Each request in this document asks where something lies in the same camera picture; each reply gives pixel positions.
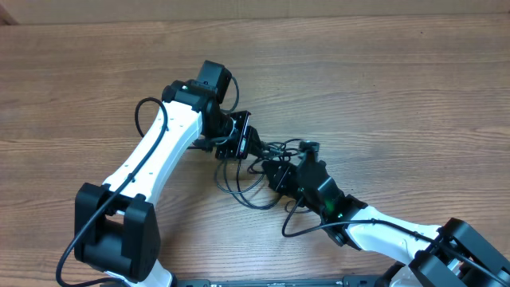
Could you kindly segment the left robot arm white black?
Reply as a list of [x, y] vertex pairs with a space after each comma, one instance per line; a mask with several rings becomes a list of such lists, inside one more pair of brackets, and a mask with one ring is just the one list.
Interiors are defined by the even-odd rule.
[[158, 260], [155, 206], [179, 159], [192, 144], [217, 159], [262, 155], [249, 112], [222, 110], [234, 81], [224, 66], [205, 61], [194, 80], [174, 81], [157, 100], [159, 112], [124, 164], [102, 184], [85, 183], [75, 199], [75, 238], [68, 252], [105, 272], [110, 286], [172, 286]]

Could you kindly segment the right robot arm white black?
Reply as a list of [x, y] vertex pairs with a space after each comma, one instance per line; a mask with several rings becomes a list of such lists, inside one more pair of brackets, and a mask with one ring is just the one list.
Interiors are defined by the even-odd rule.
[[381, 286], [507, 286], [509, 260], [467, 222], [420, 225], [385, 215], [345, 195], [325, 164], [265, 161], [275, 192], [320, 216], [319, 229], [339, 246], [383, 254], [395, 264]]

